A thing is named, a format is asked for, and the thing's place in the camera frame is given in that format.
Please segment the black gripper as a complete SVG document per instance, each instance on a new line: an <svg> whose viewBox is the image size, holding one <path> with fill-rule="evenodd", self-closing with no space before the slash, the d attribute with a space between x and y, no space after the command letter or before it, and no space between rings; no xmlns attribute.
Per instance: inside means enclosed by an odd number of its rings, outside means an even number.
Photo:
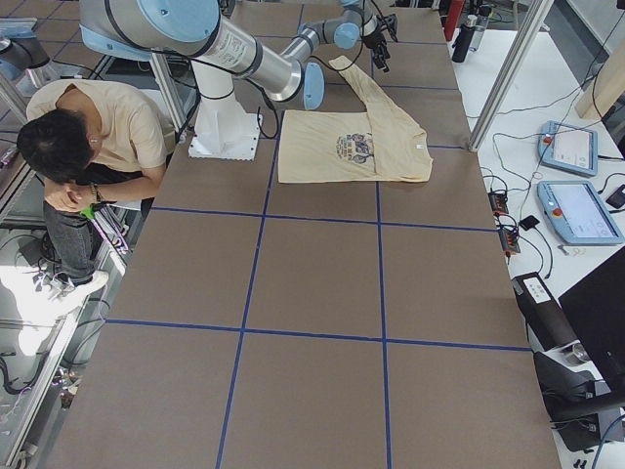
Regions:
<svg viewBox="0 0 625 469"><path fill-rule="evenodd" d="M377 26L372 32L365 34L363 43L372 52L372 62L375 66L383 72L389 72L387 60L390 58L390 54L383 29Z"/></svg>

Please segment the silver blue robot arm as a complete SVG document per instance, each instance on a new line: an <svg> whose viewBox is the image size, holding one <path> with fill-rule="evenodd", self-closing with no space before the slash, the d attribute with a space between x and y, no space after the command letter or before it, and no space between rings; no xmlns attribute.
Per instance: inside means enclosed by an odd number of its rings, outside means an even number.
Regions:
<svg viewBox="0 0 625 469"><path fill-rule="evenodd" d="M350 50L360 42L372 53L372 61L378 69L388 72L388 51L385 33L397 42L396 14L383 15L375 1L342 1L340 17L309 21L298 28L298 33L280 53L287 59L299 62L307 60L320 45L332 44L339 49Z"/></svg>
<svg viewBox="0 0 625 469"><path fill-rule="evenodd" d="M217 1L81 1L84 44L101 54L146 62L158 50L247 78L274 102L306 110L324 97L318 64L280 55L226 19Z"/></svg>

